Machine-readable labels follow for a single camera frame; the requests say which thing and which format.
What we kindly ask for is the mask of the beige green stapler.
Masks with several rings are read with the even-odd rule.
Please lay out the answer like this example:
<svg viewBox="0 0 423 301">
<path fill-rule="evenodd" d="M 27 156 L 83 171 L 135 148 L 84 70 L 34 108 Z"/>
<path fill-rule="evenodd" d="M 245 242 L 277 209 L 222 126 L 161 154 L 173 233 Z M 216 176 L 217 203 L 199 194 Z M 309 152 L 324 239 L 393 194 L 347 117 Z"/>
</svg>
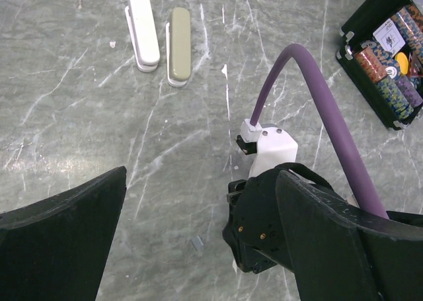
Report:
<svg viewBox="0 0 423 301">
<path fill-rule="evenodd" d="M 167 79 L 171 86 L 182 87 L 190 79 L 191 49 L 190 12 L 176 7 L 166 24 Z"/>
</svg>

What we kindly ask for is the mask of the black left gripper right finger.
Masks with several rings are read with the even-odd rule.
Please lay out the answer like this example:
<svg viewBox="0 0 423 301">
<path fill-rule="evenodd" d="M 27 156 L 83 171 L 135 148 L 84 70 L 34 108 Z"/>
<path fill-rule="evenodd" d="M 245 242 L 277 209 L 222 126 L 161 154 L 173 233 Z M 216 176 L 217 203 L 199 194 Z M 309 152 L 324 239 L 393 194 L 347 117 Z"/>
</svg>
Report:
<svg viewBox="0 0 423 301">
<path fill-rule="evenodd" d="M 276 197 L 302 300 L 421 300 L 422 216 L 367 213 L 287 171 Z"/>
</svg>

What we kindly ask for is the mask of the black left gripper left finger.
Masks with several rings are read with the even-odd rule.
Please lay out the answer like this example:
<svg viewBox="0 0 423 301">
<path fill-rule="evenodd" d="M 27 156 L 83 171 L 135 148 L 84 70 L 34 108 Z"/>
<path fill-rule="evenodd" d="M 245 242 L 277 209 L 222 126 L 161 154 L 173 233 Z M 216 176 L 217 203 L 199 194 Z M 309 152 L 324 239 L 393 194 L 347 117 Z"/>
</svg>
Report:
<svg viewBox="0 0 423 301">
<path fill-rule="evenodd" d="M 1 213 L 2 300 L 95 300 L 126 195 L 126 168 Z"/>
</svg>

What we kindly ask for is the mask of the white grey stapler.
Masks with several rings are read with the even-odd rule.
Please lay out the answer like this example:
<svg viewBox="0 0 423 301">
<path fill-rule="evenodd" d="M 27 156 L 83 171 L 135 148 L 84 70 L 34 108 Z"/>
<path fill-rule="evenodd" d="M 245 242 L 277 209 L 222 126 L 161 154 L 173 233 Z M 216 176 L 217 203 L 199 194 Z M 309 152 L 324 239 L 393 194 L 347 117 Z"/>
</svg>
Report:
<svg viewBox="0 0 423 301">
<path fill-rule="evenodd" d="M 128 0 L 125 14 L 137 68 L 142 72 L 156 70 L 160 50 L 150 0 Z"/>
</svg>

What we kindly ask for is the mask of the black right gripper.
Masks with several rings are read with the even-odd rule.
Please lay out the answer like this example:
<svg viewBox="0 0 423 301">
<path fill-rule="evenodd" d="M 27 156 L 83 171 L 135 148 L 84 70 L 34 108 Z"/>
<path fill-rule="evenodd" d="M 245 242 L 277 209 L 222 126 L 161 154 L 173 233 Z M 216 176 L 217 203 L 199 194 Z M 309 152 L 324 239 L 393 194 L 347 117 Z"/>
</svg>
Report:
<svg viewBox="0 0 423 301">
<path fill-rule="evenodd" d="M 276 265 L 293 271 L 276 199 L 280 171 L 303 177 L 312 187 L 332 193 L 332 186 L 324 178 L 293 162 L 277 165 L 247 180 L 230 182 L 229 218 L 222 236 L 236 265 L 245 273 L 258 274 Z"/>
</svg>

